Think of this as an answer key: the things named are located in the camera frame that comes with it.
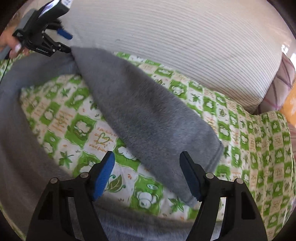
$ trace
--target green patterned bedsheet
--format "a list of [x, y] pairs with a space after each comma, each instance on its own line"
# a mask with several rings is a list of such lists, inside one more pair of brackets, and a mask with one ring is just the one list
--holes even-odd
[[[295, 196], [295, 161], [285, 117], [279, 112], [250, 115], [223, 94], [167, 66], [116, 54], [179, 97], [214, 129], [225, 146], [215, 175], [245, 181], [271, 240], [288, 219]], [[110, 128], [80, 76], [60, 76], [23, 89], [20, 102], [39, 143], [65, 171], [73, 176], [89, 171], [112, 150], [116, 163], [104, 195], [160, 218], [195, 219], [198, 210], [159, 183]], [[222, 198], [217, 220], [223, 219], [224, 207]]]

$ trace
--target gray towel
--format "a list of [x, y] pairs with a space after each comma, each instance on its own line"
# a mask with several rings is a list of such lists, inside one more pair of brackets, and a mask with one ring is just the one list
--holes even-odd
[[[38, 144], [18, 103], [19, 90], [61, 74], [77, 73], [132, 153], [158, 181], [194, 205], [196, 199], [180, 169], [179, 154], [186, 150], [205, 171], [214, 171], [223, 145], [212, 128], [127, 61], [104, 50], [72, 48], [72, 55], [56, 53], [49, 58], [32, 54], [16, 62], [0, 85], [0, 201], [17, 226], [27, 232], [50, 178], [71, 178]], [[182, 240], [192, 226], [126, 210], [105, 198], [95, 206], [111, 240], [126, 239], [126, 235], [134, 240]]]

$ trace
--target finger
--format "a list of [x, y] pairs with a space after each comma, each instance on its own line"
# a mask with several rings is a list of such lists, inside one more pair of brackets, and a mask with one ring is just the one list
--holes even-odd
[[18, 52], [21, 50], [22, 45], [15, 37], [9, 35], [6, 37], [6, 43], [11, 48], [9, 54], [10, 58], [15, 58], [18, 55]]
[[29, 53], [29, 50], [27, 49], [27, 48], [24, 48], [24, 54], [26, 55], [26, 56], [28, 56], [30, 53]]

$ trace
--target leaf print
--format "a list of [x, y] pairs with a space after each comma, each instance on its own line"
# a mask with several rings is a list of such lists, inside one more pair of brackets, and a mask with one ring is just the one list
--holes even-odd
[[241, 122], [241, 124], [242, 124], [242, 127], [245, 128], [245, 127], [246, 127], [245, 122], [244, 122], [243, 120], [241, 120], [240, 122]]
[[60, 151], [60, 154], [61, 154], [62, 158], [59, 159], [59, 166], [65, 165], [69, 169], [70, 168], [70, 163], [72, 163], [72, 161], [70, 160], [69, 157], [74, 156], [74, 155], [69, 155], [68, 156], [67, 151], [65, 151], [65, 152]]
[[290, 186], [289, 183], [286, 183], [286, 184], [285, 184], [285, 191], [288, 190], [289, 186]]
[[224, 117], [226, 116], [225, 111], [223, 109], [219, 109], [220, 116]]
[[230, 156], [230, 155], [228, 154], [228, 146], [226, 146], [226, 147], [224, 148], [224, 153], [223, 153], [223, 155], [224, 155], [225, 158], [227, 158], [228, 156]]
[[249, 158], [248, 158], [248, 155], [246, 154], [246, 155], [244, 156], [244, 162], [245, 162], [246, 164], [248, 164], [248, 161], [249, 161]]
[[199, 98], [200, 98], [200, 96], [197, 96], [195, 94], [192, 94], [192, 101], [193, 102], [197, 102], [198, 101], [200, 103], [200, 99]]
[[68, 89], [62, 89], [62, 91], [61, 91], [61, 94], [62, 94], [62, 96], [63, 97], [68, 97], [68, 93], [70, 92], [70, 90], [71, 90], [71, 88], [68, 88]]
[[171, 206], [170, 214], [175, 213], [178, 209], [180, 211], [184, 212], [184, 207], [183, 206], [185, 205], [185, 203], [181, 202], [179, 200], [179, 197], [177, 197], [177, 199], [175, 199], [175, 198], [169, 198], [169, 200], [173, 204]]
[[288, 156], [291, 155], [291, 150], [290, 150], [290, 148], [289, 148], [286, 152], [287, 152], [287, 155], [288, 155]]
[[113, 181], [111, 181], [108, 184], [107, 190], [110, 192], [119, 192], [122, 188], [125, 188], [126, 186], [122, 185], [122, 176], [119, 175], [117, 178], [115, 178]]
[[270, 195], [270, 189], [266, 189], [266, 196], [269, 196]]
[[92, 105], [91, 105], [91, 110], [92, 110], [92, 109], [95, 109], [95, 110], [98, 109], [98, 106], [97, 106], [96, 103], [92, 103]]
[[258, 194], [256, 195], [256, 202], [259, 202], [260, 199], [261, 199], [261, 197], [262, 197], [262, 194], [261, 194], [261, 193], [258, 193]]
[[163, 81], [161, 79], [159, 80], [155, 80], [157, 84], [160, 84], [160, 85], [164, 85]]

